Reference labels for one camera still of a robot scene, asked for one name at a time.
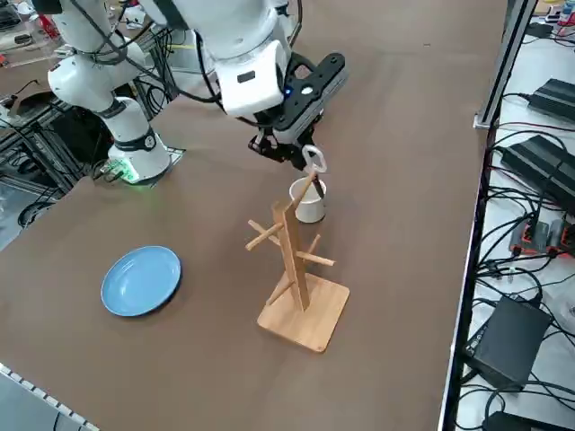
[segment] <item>power adapter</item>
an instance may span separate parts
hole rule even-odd
[[[546,253],[548,234],[549,224],[536,222],[532,218],[525,220],[513,229],[509,250],[514,256]]]
[[[575,431],[571,428],[545,424],[538,420],[496,411],[483,421],[484,431]]]
[[[547,252],[560,253],[560,256],[575,256],[575,225],[563,219],[554,220],[549,228]]]
[[[523,389],[551,321],[529,303],[502,296],[465,345],[467,364],[495,388]]]

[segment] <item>wooden pole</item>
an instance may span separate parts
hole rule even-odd
[[[312,244],[309,246],[309,249],[307,249],[308,253],[313,253],[315,248],[317,247],[318,242],[320,241],[320,238],[322,238],[321,235],[317,234],[314,238],[314,241],[312,242]],[[289,281],[288,279],[288,274],[286,274],[284,272],[284,275],[281,277],[281,280],[279,281],[279,285],[281,286],[280,288],[276,289],[270,296],[270,298],[268,299],[268,301],[266,301],[266,305],[272,305],[273,303],[275,303],[280,296],[282,296],[284,293],[286,293],[286,291],[291,287],[293,283],[291,281]]]
[[[297,256],[299,234],[297,231],[296,210],[292,206],[284,209],[280,204],[274,204],[271,210],[274,223],[283,224],[284,226],[278,232],[281,254],[286,267],[287,279],[293,282],[291,293],[294,297],[294,303],[297,308],[304,311],[309,306],[309,291],[305,281],[304,262]]]

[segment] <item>wires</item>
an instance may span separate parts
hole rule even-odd
[[[531,101],[531,95],[526,92],[508,92],[507,94],[503,94],[503,99],[509,96],[517,96],[526,101]]]
[[[539,386],[539,387],[545,388],[547,391],[549,391],[549,388],[552,388],[552,389],[556,389],[557,391],[566,392],[569,395],[575,396],[574,390],[566,388],[566,387],[561,386],[560,384],[556,384],[556,383],[542,382],[541,380],[528,380],[525,382],[525,386]],[[508,392],[508,393],[533,393],[536,395],[542,395],[545,397],[550,397],[550,398],[553,398],[555,400],[575,402],[574,399],[565,398],[565,397],[562,397],[559,395],[554,395],[554,394],[550,395],[549,393],[542,393],[542,392],[537,392],[537,391],[529,391],[529,390],[517,391],[517,390],[512,390],[512,389],[496,389],[496,390],[493,390],[493,392],[491,393],[491,395],[487,399],[487,402],[485,403],[485,411],[484,411],[484,418],[485,419],[487,419],[490,415],[491,404],[493,403],[495,398],[504,392]]]
[[[526,123],[525,121],[508,121],[506,123],[499,123],[498,128],[502,128],[503,126],[530,126],[532,128],[551,128],[553,130],[561,130],[563,132],[575,132],[575,128],[560,128],[558,126],[550,126],[548,124]]]
[[[299,36],[299,32],[302,30],[304,22],[304,7],[302,5],[302,0],[297,0],[297,24],[294,29],[294,32],[291,35],[291,39],[289,40],[289,45],[291,47],[294,46],[297,40],[297,36]]]
[[[36,218],[39,214],[54,205],[54,202],[49,202],[49,200],[56,194],[58,189],[54,189],[52,193],[44,198],[44,195],[49,189],[50,188],[45,188],[44,191],[38,196],[38,198],[29,204],[26,208],[24,208],[18,215],[18,225],[22,229],[26,229],[36,221]]]
[[[85,11],[85,9],[77,2],[77,0],[70,0],[70,3],[90,23],[90,25],[100,34],[100,36],[102,36],[102,39],[105,40],[106,44],[111,48],[111,52],[116,53],[120,57],[124,57],[124,54],[121,52],[121,48],[115,46],[110,40],[107,40],[108,37],[107,37],[106,33],[103,32],[103,30],[93,20],[92,16],[90,16],[90,14]],[[125,57],[125,59],[130,65],[135,67],[142,74],[150,76],[151,78],[153,78],[154,80],[156,80],[160,84],[163,84],[165,86],[169,86],[169,87],[173,88],[173,90],[175,92],[177,92],[178,94],[184,95],[184,96],[186,96],[186,97],[188,97],[194,101],[199,101],[202,103],[211,103],[211,102],[215,101],[212,98],[203,98],[203,97],[199,97],[199,96],[195,96],[193,94],[190,94],[189,92],[185,92],[184,90],[182,90],[181,88],[179,88],[176,85],[173,85],[173,84],[168,83],[168,82],[164,82],[160,76],[157,76],[156,74],[153,74],[152,72],[148,71],[145,67],[142,67],[140,64],[138,64],[137,62],[135,62],[131,58]]]
[[[15,92],[15,93],[14,93],[14,96],[20,94],[21,92],[23,92],[24,90],[26,90],[26,88],[27,88],[29,85],[32,85],[32,84],[40,85],[40,83],[38,82],[37,79],[32,79],[31,81],[28,81],[28,83],[26,83],[20,90],[18,90],[17,92]]]

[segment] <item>table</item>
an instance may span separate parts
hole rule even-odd
[[[525,37],[525,42],[527,42],[527,44],[524,44],[521,47],[521,50],[519,50],[517,61],[513,68],[513,73],[509,79],[505,93],[524,92],[530,94],[552,77],[575,84],[575,79],[573,78],[573,71],[575,70],[575,55],[573,55],[573,47],[562,47],[552,40],[533,40],[533,37]],[[561,128],[572,128],[571,123],[562,122],[536,111],[529,110],[526,107],[526,102],[519,98],[504,98],[501,105],[500,124],[503,125],[505,123],[515,121]],[[497,130],[495,139],[499,140],[504,136],[510,135],[514,131],[529,129],[534,130],[535,133],[533,135],[521,134],[513,136],[502,142],[500,144],[501,147],[522,142],[529,137],[534,136],[537,130],[544,130],[547,133],[553,133],[558,136],[564,144],[566,144],[568,150],[575,154],[575,136],[572,132],[553,130],[550,128],[529,127],[525,125],[506,125],[501,126]],[[493,165],[501,166],[499,154],[494,155]],[[522,189],[521,186],[513,181],[508,175],[504,172],[498,171],[491,172],[490,184],[492,186]],[[483,232],[487,233],[490,229],[509,220],[513,220],[522,214],[523,209],[518,206],[518,204],[508,200],[493,199],[489,201],[486,208]],[[563,213],[552,212],[544,209],[540,220],[546,223],[551,223],[552,220],[561,218],[562,214]],[[483,243],[480,254],[483,255],[486,250],[495,243],[495,240],[497,240],[499,236],[500,235],[496,234],[486,240]],[[493,250],[490,257],[494,259],[508,258],[509,254],[509,238],[507,238]],[[544,260],[526,261],[521,262],[521,264],[517,264],[517,266],[525,269],[537,269],[541,267],[543,263]],[[575,266],[573,265],[572,259],[556,259],[546,270],[537,273],[537,277],[540,279],[541,283],[545,284],[562,280],[572,274],[574,270]],[[490,278],[487,281],[507,294],[533,286],[532,280],[521,275],[515,275],[511,283],[508,281],[507,277],[504,277],[501,280]],[[553,303],[553,299],[557,298],[561,292],[564,292],[566,289],[572,289],[572,284],[565,283],[563,285],[545,287],[544,303]],[[533,297],[533,294],[533,292],[529,294],[525,293],[526,297],[529,298]],[[480,284],[475,287],[474,297],[487,298],[491,300],[500,299],[500,295]],[[492,308],[487,305],[480,304],[473,308],[473,319],[469,330],[470,337],[489,319],[491,313]],[[533,367],[533,372],[543,381],[558,383],[568,388],[575,388],[575,368],[572,366],[574,357],[575,349],[573,349],[565,338],[562,336],[551,337],[544,341],[540,347]],[[485,384],[485,381],[480,377],[475,377],[470,381],[470,384],[476,383]],[[464,389],[462,394],[471,389],[472,388]],[[530,387],[528,389],[537,390],[538,388]],[[488,396],[489,393],[479,392],[462,400],[458,409],[458,423],[463,427],[474,427],[480,425],[483,420],[484,406]],[[532,394],[520,394],[518,396],[505,395],[505,399],[507,402],[506,411],[509,413],[527,418],[534,418],[564,427],[572,427],[575,423],[575,412],[564,408],[556,400]],[[492,411],[498,408],[499,403],[495,402],[493,404]]]
[[[281,262],[243,249],[296,173],[249,152],[247,126],[176,99],[153,123],[188,149],[170,175],[146,192],[80,180],[3,252],[0,360],[103,430],[435,427],[485,138],[471,118],[504,15],[442,5],[306,3],[296,49],[350,68],[314,136],[328,215],[303,232],[351,290],[324,355],[257,327]],[[102,276],[148,243],[180,256],[180,290],[112,317]]]

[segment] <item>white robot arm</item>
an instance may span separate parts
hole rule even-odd
[[[215,59],[222,104],[229,115],[250,115],[280,105],[291,47],[274,0],[142,0],[152,19],[194,29]]]
[[[170,159],[143,111],[113,90],[140,73],[143,54],[116,34],[101,0],[32,0],[52,14],[76,54],[49,72],[63,101],[99,115],[115,138],[109,157],[122,163],[125,180],[139,182],[163,173]],[[214,58],[221,103],[229,115],[253,114],[260,130],[249,147],[272,160],[305,168],[305,145],[313,145],[314,121],[347,79],[345,59],[330,54],[318,66],[292,52],[288,0],[140,0],[152,19],[168,28],[196,31]],[[310,75],[296,77],[304,66]],[[179,93],[198,98],[180,89]],[[276,141],[271,144],[271,137]]]

